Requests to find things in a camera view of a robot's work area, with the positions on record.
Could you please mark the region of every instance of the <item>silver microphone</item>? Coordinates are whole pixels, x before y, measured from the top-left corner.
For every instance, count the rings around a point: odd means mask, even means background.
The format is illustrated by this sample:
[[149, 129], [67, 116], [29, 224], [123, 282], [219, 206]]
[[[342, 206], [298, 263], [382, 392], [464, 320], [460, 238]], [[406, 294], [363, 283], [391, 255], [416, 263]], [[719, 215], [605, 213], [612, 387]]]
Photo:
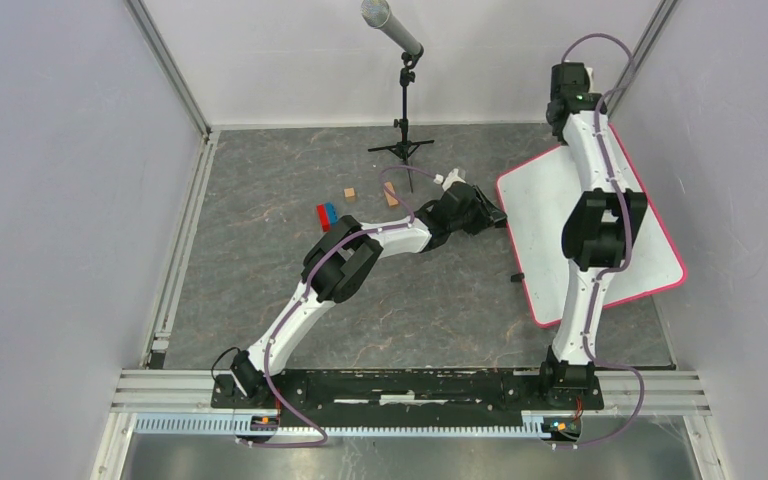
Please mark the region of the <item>silver microphone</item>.
[[360, 12], [370, 27], [387, 34], [408, 54], [416, 56], [422, 52], [422, 44], [402, 26], [402, 22], [390, 11], [386, 0], [363, 0]]

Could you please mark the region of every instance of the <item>wire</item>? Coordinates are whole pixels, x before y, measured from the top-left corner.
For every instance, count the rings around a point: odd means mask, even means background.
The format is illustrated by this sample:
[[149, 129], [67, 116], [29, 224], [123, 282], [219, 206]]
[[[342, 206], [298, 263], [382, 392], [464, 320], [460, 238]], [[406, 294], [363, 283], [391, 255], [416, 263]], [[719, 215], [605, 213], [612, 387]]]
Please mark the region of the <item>wire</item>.
[[561, 435], [567, 437], [568, 439], [572, 440], [573, 442], [577, 442], [578, 438], [579, 438], [579, 437], [573, 437], [572, 435], [570, 435], [569, 433], [567, 433], [567, 432], [565, 432], [563, 430], [558, 430], [558, 433], [560, 433]]
[[214, 383], [216, 382], [216, 374], [214, 373], [214, 370], [216, 370], [216, 365], [219, 364], [219, 362], [222, 360], [222, 358], [225, 355], [228, 355], [229, 353], [233, 352], [234, 350], [237, 351], [237, 353], [240, 352], [240, 349], [238, 347], [231, 347], [228, 350], [225, 350], [224, 352], [220, 353], [218, 357], [216, 357], [216, 361], [213, 362], [213, 365], [210, 367], [210, 376], [213, 377]]
[[611, 182], [611, 186], [614, 189], [614, 192], [617, 194], [617, 198], [619, 199], [620, 204], [620, 212], [621, 217], [623, 221], [623, 231], [625, 234], [625, 258], [623, 259], [623, 262], [620, 264], [617, 268], [606, 268], [596, 274], [595, 284], [593, 286], [593, 294], [590, 296], [590, 304], [587, 308], [587, 321], [584, 324], [584, 334], [582, 335], [582, 343], [584, 346], [584, 353], [587, 355], [587, 357], [596, 365], [600, 367], [610, 368], [614, 370], [626, 370], [634, 374], [635, 377], [637, 377], [637, 383], [640, 385], [640, 395], [637, 397], [637, 404], [634, 406], [634, 410], [632, 410], [631, 415], [629, 415], [626, 422], [617, 430], [593, 439], [588, 440], [586, 442], [576, 443], [575, 445], [558, 445], [558, 444], [552, 444], [552, 448], [559, 448], [562, 450], [576, 450], [581, 447], [588, 447], [588, 446], [594, 446], [598, 445], [600, 443], [603, 443], [605, 441], [608, 441], [617, 435], [620, 435], [622, 432], [628, 429], [629, 426], [631, 426], [632, 422], [637, 418], [637, 416], [640, 414], [640, 410], [643, 408], [643, 399], [646, 395], [646, 385], [643, 381], [643, 375], [634, 367], [630, 365], [623, 365], [619, 363], [610, 363], [606, 362], [604, 360], [601, 360], [597, 358], [593, 352], [590, 350], [590, 328], [593, 324], [593, 315], [596, 310], [596, 301], [599, 296], [599, 289], [601, 288], [601, 282], [602, 278], [607, 275], [608, 273], [620, 273], [628, 269], [628, 267], [631, 265], [631, 246], [632, 246], [632, 234], [631, 234], [631, 216], [628, 212], [628, 205], [625, 202], [625, 196], [623, 195], [622, 188], [620, 188], [619, 182], [617, 182], [616, 179], [616, 172], [614, 172], [614, 167], [611, 165], [611, 157], [608, 153], [608, 146], [605, 143], [605, 136], [602, 133], [602, 126], [601, 126], [601, 115], [599, 114], [600, 110], [602, 109], [602, 106], [605, 104], [605, 99], [613, 95], [614, 93], [624, 90], [628, 87], [628, 85], [631, 83], [631, 80], [634, 78], [634, 74], [636, 73], [636, 65], [634, 64], [634, 56], [631, 53], [631, 50], [618, 38], [608, 35], [606, 33], [591, 33], [590, 35], [585, 35], [581, 37], [580, 39], [576, 40], [570, 47], [564, 52], [564, 55], [561, 57], [561, 62], [565, 62], [567, 56], [569, 53], [580, 43], [584, 42], [585, 40], [591, 39], [591, 38], [604, 38], [607, 40], [610, 40], [614, 42], [615, 44], [619, 45], [620, 48], [622, 48], [623, 52], [625, 52], [626, 56], [628, 57], [628, 69], [631, 71], [631, 75], [629, 75], [628, 80], [624, 85], [617, 86], [616, 88], [613, 88], [611, 90], [608, 90], [605, 92], [602, 97], [599, 99], [599, 101], [596, 103], [596, 108], [593, 111], [593, 130], [596, 134], [596, 141], [599, 144], [599, 150], [602, 153], [602, 159], [605, 161], [605, 168], [608, 173], [608, 180]]
[[584, 403], [581, 401], [581, 396], [575, 397], [575, 415], [572, 417], [572, 422], [575, 423], [576, 420], [581, 418], [581, 415], [584, 413]]
[[395, 170], [395, 169], [405, 169], [405, 170], [412, 170], [414, 172], [420, 173], [422, 175], [425, 175], [429, 178], [436, 178], [437, 175], [434, 175], [433, 173], [427, 172], [425, 170], [411, 167], [408, 165], [394, 165], [391, 167], [387, 167], [378, 174], [378, 179], [381, 182], [382, 187], [384, 190], [389, 193], [393, 198], [395, 198], [400, 205], [402, 205], [403, 208], [405, 208], [408, 211], [409, 219], [405, 223], [399, 223], [396, 225], [387, 225], [380, 228], [374, 228], [374, 229], [367, 229], [367, 230], [361, 230], [359, 232], [355, 232], [351, 235], [346, 236], [342, 240], [340, 240], [337, 245], [335, 245], [331, 250], [328, 250], [328, 252], [325, 253], [325, 255], [314, 265], [313, 269], [310, 271], [310, 274], [307, 276], [307, 283], [305, 287], [305, 291], [302, 294], [301, 299], [296, 300], [296, 302], [293, 304], [292, 307], [290, 307], [289, 310], [287, 310], [287, 313], [284, 314], [283, 317], [281, 317], [281, 320], [278, 321], [278, 324], [275, 325], [275, 328], [272, 330], [272, 333], [269, 335], [269, 339], [266, 342], [266, 348], [264, 349], [263, 353], [263, 376], [266, 377], [266, 384], [269, 386], [269, 390], [272, 391], [272, 394], [275, 396], [275, 398], [278, 400], [278, 402], [283, 405], [287, 410], [289, 410], [293, 415], [296, 416], [299, 420], [304, 422], [307, 426], [310, 428], [316, 430], [322, 438], [319, 440], [315, 440], [313, 442], [292, 442], [292, 443], [253, 443], [249, 442], [250, 447], [256, 447], [256, 448], [303, 448], [303, 447], [318, 447], [320, 445], [324, 445], [328, 441], [328, 433], [316, 424], [313, 420], [308, 418], [305, 414], [300, 412], [296, 407], [294, 407], [292, 404], [290, 404], [289, 401], [287, 401], [286, 398], [284, 398], [283, 395], [281, 395], [281, 392], [278, 390], [278, 388], [275, 386], [275, 384], [272, 382], [272, 375], [269, 372], [269, 358], [271, 357], [271, 351], [272, 351], [272, 344], [275, 343], [275, 339], [278, 336], [278, 332], [281, 331], [281, 329], [284, 327], [284, 324], [287, 323], [287, 321], [290, 319], [290, 317], [295, 313], [296, 310], [302, 305], [303, 302], [306, 302], [308, 299], [308, 296], [310, 295], [310, 291], [313, 288], [312, 287], [312, 281], [313, 278], [316, 277], [317, 272], [319, 272], [319, 269], [322, 268], [322, 265], [325, 264], [326, 261], [328, 261], [329, 258], [334, 256], [343, 246], [345, 246], [347, 243], [351, 242], [355, 238], [358, 238], [362, 235], [368, 235], [371, 233], [381, 233], [384, 231], [392, 231], [392, 230], [401, 230], [403, 228], [411, 228], [413, 226], [413, 222], [416, 219], [414, 216], [413, 210], [410, 208], [410, 206], [399, 196], [396, 195], [395, 192], [393, 192], [391, 189], [385, 185], [384, 182], [384, 173]]

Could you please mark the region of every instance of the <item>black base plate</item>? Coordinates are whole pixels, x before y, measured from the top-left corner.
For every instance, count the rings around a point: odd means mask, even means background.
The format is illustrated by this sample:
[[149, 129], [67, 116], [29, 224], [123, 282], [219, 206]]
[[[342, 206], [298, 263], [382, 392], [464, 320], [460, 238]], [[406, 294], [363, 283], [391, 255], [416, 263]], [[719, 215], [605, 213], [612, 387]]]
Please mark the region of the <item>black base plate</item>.
[[[536, 370], [284, 370], [273, 381], [287, 401], [323, 427], [521, 426], [523, 410], [575, 410], [576, 395], [581, 395], [585, 410], [605, 407], [598, 379], [587, 392], [555, 390], [543, 395]], [[386, 403], [387, 395], [406, 394], [440, 403]], [[211, 407], [277, 405], [265, 384], [253, 398], [246, 398], [226, 374], [217, 377]], [[284, 411], [280, 424], [304, 426]]]

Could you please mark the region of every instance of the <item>white board with red border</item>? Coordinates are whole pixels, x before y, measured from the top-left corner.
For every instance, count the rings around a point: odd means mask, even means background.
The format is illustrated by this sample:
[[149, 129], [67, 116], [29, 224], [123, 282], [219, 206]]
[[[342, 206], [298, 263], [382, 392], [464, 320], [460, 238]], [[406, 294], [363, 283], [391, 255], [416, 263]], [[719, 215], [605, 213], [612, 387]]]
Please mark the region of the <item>white board with red border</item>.
[[[629, 186], [645, 192], [613, 126], [607, 138]], [[496, 192], [508, 215], [508, 232], [525, 276], [523, 288], [534, 321], [544, 328], [554, 325], [563, 315], [569, 275], [568, 260], [561, 252], [561, 231], [581, 196], [569, 147], [558, 146], [503, 173]], [[605, 307], [677, 287], [686, 276], [684, 262], [650, 198], [631, 266], [614, 277]]]

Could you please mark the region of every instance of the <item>microphone stand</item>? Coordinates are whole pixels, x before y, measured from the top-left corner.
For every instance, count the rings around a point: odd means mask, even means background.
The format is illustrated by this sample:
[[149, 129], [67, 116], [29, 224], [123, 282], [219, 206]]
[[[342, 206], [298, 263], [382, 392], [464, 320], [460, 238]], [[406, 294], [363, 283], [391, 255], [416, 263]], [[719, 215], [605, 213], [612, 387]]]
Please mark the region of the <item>microphone stand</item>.
[[[408, 85], [416, 81], [416, 73], [413, 71], [416, 67], [419, 57], [422, 56], [425, 49], [421, 49], [418, 54], [411, 55], [407, 52], [402, 52], [402, 62], [405, 66], [402, 68], [399, 75], [399, 85], [402, 86], [402, 118], [393, 120], [393, 127], [400, 128], [402, 130], [402, 140], [394, 145], [387, 145], [384, 147], [370, 148], [369, 152], [380, 152], [387, 150], [393, 155], [402, 159], [402, 164], [409, 165], [408, 159], [413, 155], [419, 147], [434, 143], [434, 140], [423, 140], [421, 142], [412, 142], [408, 139]], [[413, 178], [411, 177], [411, 171], [408, 170], [408, 184], [410, 185], [410, 191], [413, 192]]]

